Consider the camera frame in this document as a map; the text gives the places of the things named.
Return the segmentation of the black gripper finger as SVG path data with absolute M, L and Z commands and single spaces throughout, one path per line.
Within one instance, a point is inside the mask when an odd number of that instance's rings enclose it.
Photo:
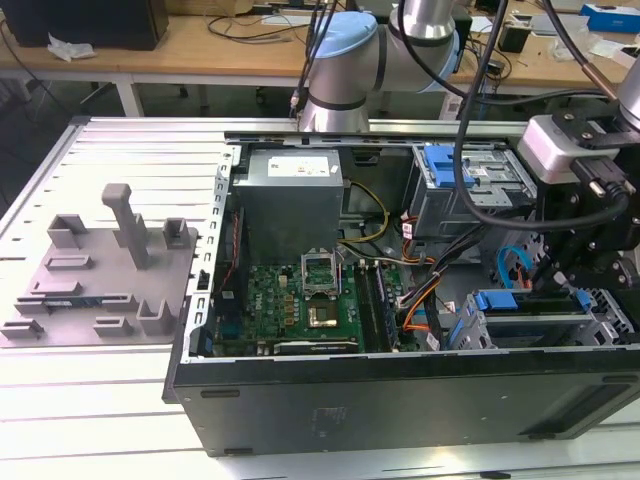
M 584 195 L 579 192 L 546 192 L 541 202 L 542 220 L 557 220 L 563 224 L 588 212 Z M 533 277 L 535 295 L 549 295 L 568 282 L 567 272 L 580 252 L 584 234 L 567 229 L 544 232 L 543 256 Z
M 578 288 L 611 289 L 625 285 L 621 254 L 602 250 L 595 241 L 587 243 L 576 254 L 569 268 L 569 282 Z

